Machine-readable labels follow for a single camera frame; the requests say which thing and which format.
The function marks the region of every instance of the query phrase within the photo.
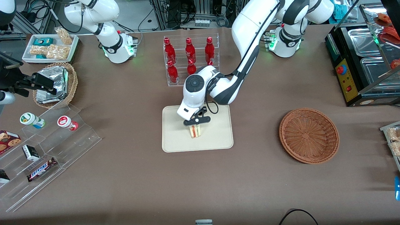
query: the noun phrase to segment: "red bottle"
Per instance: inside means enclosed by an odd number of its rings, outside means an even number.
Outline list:
[[[189,59],[188,64],[188,74],[192,75],[196,73],[196,66],[194,65],[193,59]]]
[[[192,44],[191,38],[186,38],[186,57],[193,60],[193,63],[196,63],[196,51],[194,50],[194,46]]]
[[[214,45],[212,44],[212,37],[207,38],[207,45],[206,45],[206,63],[209,61],[214,61]]]
[[[172,63],[175,64],[176,63],[176,54],[175,54],[175,49],[170,42],[170,39],[164,38],[164,44],[165,44],[165,53],[167,54],[167,59],[171,60]]]
[[[167,65],[168,65],[168,76],[170,76],[171,82],[178,83],[179,82],[178,70],[174,66],[172,60],[168,60]]]

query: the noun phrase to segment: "aluminum foil wrap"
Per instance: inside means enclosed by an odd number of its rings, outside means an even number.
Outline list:
[[[64,100],[68,95],[68,71],[63,66],[53,66],[44,68],[38,73],[50,78],[54,81],[54,88],[57,90],[55,95],[52,95],[44,90],[38,90],[36,100],[38,103],[52,103]]]

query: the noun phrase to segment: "wicker basket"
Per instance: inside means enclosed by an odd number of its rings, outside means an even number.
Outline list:
[[[78,86],[78,78],[76,76],[76,72],[75,72],[74,68],[71,66],[71,64],[69,64],[67,62],[52,63],[52,64],[46,66],[46,68],[53,67],[53,66],[63,66],[68,71],[68,96],[64,100],[59,102],[59,104],[58,104],[58,106],[66,106],[72,101],[72,98],[75,95],[76,87]],[[33,101],[35,101],[35,103],[38,106],[41,106],[41,107],[44,107],[44,108],[51,108],[55,104],[57,104],[57,102],[40,104],[36,100],[36,94],[37,94],[37,91],[34,90],[33,91]]]
[[[339,133],[333,122],[312,108],[298,108],[281,121],[279,138],[286,151],[300,162],[324,163],[339,148]]]

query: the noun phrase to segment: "red lid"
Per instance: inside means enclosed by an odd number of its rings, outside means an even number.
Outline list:
[[[58,118],[58,125],[62,126],[65,125],[68,121],[68,117],[66,116],[62,116],[60,118]]]

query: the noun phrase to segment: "acrylic bottle rack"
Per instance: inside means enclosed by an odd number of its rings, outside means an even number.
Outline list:
[[[25,126],[17,132],[22,142],[0,155],[0,169],[10,178],[6,184],[0,183],[2,210],[16,211],[101,140],[93,128],[82,120],[79,111],[71,104],[65,105],[60,102],[39,116],[46,122],[43,128]],[[63,115],[78,122],[78,129],[70,131],[59,127],[57,120]],[[22,150],[23,145],[34,147],[40,159],[35,162],[27,160]],[[28,182],[26,176],[52,157],[58,163],[43,175]]]
[[[178,70],[179,82],[172,83],[170,77],[168,76],[168,65],[167,65],[167,55],[165,53],[165,45],[163,48],[164,60],[165,60],[165,72],[167,74],[168,86],[183,86],[188,74],[188,59],[186,57],[186,38],[192,39],[192,44],[196,51],[196,63],[194,64],[196,68],[207,66],[205,48],[207,44],[207,37],[212,37],[212,43],[214,45],[214,61],[213,66],[220,70],[220,38],[218,33],[211,34],[188,34],[188,35],[171,35],[164,36],[164,38],[169,38],[172,46],[175,48],[176,54],[176,64],[175,67]]]

